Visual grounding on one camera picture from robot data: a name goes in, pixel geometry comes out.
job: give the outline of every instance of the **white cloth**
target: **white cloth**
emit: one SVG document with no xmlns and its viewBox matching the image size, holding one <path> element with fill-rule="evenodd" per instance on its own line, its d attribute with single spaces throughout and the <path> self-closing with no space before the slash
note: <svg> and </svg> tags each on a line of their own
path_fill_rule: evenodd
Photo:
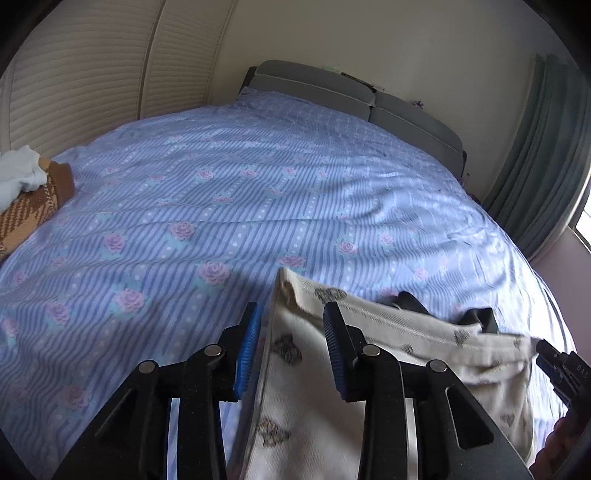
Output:
<svg viewBox="0 0 591 480">
<path fill-rule="evenodd" d="M 6 211 L 21 192 L 32 192 L 47 183 L 39 166 L 39 154 L 28 145 L 0 155 L 0 213 Z"/>
<path fill-rule="evenodd" d="M 361 328 L 368 342 L 400 361 L 446 362 L 526 463 L 532 461 L 535 439 L 527 384 L 536 339 L 482 333 L 480 324 L 451 325 L 282 269 L 272 298 L 242 479 L 357 478 L 365 403 L 345 403 L 335 388 L 322 323 L 324 304 L 331 300 L 339 302 L 348 325 Z M 407 408 L 407 415 L 412 412 Z M 417 455 L 410 420 L 413 478 Z"/>
</svg>

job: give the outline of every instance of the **bed headboard cushion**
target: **bed headboard cushion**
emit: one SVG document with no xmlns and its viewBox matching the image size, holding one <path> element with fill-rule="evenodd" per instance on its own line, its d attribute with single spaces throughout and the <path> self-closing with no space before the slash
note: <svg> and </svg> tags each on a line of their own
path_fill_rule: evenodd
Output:
<svg viewBox="0 0 591 480">
<path fill-rule="evenodd" d="M 436 158 L 457 178 L 464 168 L 462 141 L 447 125 L 420 108 L 389 95 L 376 92 L 370 123 L 396 135 Z"/>
<path fill-rule="evenodd" d="M 374 93 L 366 85 L 337 73 L 282 60 L 263 62 L 249 86 L 285 93 L 333 110 L 369 119 Z"/>
</svg>

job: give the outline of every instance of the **teal curtain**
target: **teal curtain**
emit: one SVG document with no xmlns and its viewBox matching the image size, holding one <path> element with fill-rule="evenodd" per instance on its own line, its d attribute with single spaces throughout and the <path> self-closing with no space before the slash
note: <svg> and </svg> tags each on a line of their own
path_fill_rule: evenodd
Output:
<svg viewBox="0 0 591 480">
<path fill-rule="evenodd" d="M 484 208 L 529 259 L 568 224 L 589 175 L 591 90 L 573 63 L 537 56 L 525 112 Z"/>
</svg>

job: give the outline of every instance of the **blue bedsheet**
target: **blue bedsheet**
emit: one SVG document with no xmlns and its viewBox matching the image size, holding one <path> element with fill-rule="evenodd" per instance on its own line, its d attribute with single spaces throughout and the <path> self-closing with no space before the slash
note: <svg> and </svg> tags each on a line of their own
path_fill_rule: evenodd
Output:
<svg viewBox="0 0 591 480">
<path fill-rule="evenodd" d="M 501 331 L 573 348 L 452 175 L 358 118 L 246 90 L 57 160 L 77 195 L 0 270 L 0 427 L 40 479 L 138 362 L 214 342 L 280 266 L 370 300 L 407 290 L 442 319 L 492 306 Z M 537 367 L 530 397 L 543 437 L 564 408 Z M 222 408 L 228 451 L 237 412 Z"/>
</svg>

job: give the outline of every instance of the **screw head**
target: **screw head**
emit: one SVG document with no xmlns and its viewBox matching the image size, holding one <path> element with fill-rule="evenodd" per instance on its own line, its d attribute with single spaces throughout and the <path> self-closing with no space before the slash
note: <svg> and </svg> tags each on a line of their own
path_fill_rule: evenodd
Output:
<svg viewBox="0 0 591 480">
<path fill-rule="evenodd" d="M 138 369 L 139 372 L 142 374 L 150 374 L 156 368 L 156 364 L 152 360 L 147 360 L 145 362 L 141 362 Z"/>
<path fill-rule="evenodd" d="M 222 353 L 222 347 L 216 343 L 205 347 L 205 355 L 207 356 L 218 356 L 220 353 Z"/>
<path fill-rule="evenodd" d="M 361 351 L 366 356 L 378 356 L 379 355 L 379 347 L 377 345 L 365 345 Z"/>
<path fill-rule="evenodd" d="M 437 372 L 438 374 L 441 374 L 445 370 L 447 370 L 447 365 L 443 360 L 432 360 L 431 362 L 429 362 L 429 367 L 431 368 L 431 370 Z"/>
</svg>

